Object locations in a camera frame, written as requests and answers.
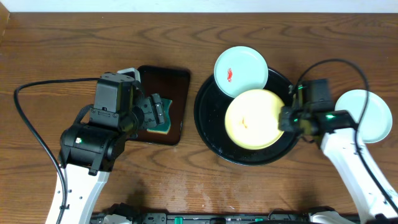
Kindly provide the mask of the green scouring sponge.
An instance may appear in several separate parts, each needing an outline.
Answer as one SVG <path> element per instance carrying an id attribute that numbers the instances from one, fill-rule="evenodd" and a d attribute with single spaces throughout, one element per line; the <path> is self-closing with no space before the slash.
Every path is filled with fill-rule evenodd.
<path id="1" fill-rule="evenodd" d="M 170 106 L 172 104 L 172 100 L 162 98 L 162 104 L 164 106 L 164 123 L 158 124 L 154 128 L 147 129 L 149 133 L 156 133 L 156 134 L 168 134 L 171 127 L 171 120 L 170 120 Z"/>

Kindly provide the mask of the yellow plate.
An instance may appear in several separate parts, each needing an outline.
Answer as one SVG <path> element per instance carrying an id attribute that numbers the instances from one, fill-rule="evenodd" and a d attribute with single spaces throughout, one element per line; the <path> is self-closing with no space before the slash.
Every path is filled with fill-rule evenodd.
<path id="1" fill-rule="evenodd" d="M 269 90 L 249 90 L 237 96 L 228 106 L 224 126 L 228 137 L 238 146 L 260 150 L 271 146 L 283 135 L 279 114 L 285 106 Z"/>

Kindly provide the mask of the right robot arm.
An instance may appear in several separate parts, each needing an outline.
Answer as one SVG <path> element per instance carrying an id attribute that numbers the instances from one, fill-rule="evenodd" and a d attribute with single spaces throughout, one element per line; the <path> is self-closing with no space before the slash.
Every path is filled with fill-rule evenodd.
<path id="1" fill-rule="evenodd" d="M 361 223 L 397 223 L 397 192 L 360 140 L 358 123 L 347 111 L 283 106 L 279 129 L 313 138 L 338 171 Z"/>

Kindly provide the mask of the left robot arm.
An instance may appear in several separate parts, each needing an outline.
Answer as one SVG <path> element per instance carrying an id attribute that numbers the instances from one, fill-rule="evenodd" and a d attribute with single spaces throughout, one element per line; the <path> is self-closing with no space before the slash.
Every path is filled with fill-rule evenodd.
<path id="1" fill-rule="evenodd" d="M 98 93 L 60 138 L 61 175 L 47 223 L 88 223 L 126 140 L 168 121 L 169 104 L 158 94 Z"/>

